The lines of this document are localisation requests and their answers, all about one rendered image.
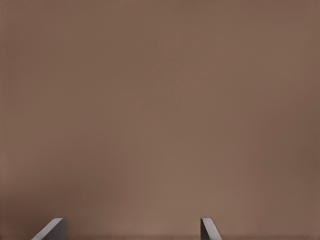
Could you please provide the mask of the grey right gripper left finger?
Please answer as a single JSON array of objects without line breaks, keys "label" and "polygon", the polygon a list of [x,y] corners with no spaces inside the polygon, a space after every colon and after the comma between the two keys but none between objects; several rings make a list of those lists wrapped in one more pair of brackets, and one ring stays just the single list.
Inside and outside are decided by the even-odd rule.
[{"label": "grey right gripper left finger", "polygon": [[52,219],[31,240],[66,240],[65,218]]}]

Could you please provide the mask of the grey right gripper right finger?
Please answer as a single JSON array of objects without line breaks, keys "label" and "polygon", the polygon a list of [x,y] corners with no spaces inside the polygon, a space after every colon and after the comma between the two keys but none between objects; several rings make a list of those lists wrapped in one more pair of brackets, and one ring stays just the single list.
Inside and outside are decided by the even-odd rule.
[{"label": "grey right gripper right finger", "polygon": [[222,240],[222,237],[211,218],[202,217],[200,219],[200,239]]}]

